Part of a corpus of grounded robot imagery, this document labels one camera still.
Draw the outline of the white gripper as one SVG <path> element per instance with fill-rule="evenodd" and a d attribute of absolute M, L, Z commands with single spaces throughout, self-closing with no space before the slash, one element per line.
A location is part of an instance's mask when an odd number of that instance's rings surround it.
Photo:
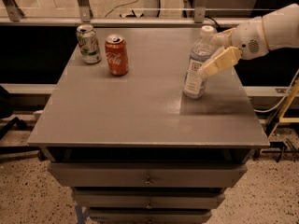
<path fill-rule="evenodd" d="M 241 58 L 252 60 L 269 52 L 261 17 L 253 18 L 236 28 L 216 33 L 212 36 L 211 42 L 223 47 L 218 48 L 198 69 L 197 75 L 200 78 L 210 77 L 231 68 Z"/>

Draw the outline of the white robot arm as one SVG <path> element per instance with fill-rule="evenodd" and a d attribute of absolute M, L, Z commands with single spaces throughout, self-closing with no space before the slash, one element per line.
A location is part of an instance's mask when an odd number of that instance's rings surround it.
<path fill-rule="evenodd" d="M 238 64 L 263 57 L 272 50 L 299 48 L 299 5 L 291 4 L 211 37 L 216 52 L 198 69 L 206 78 Z"/>

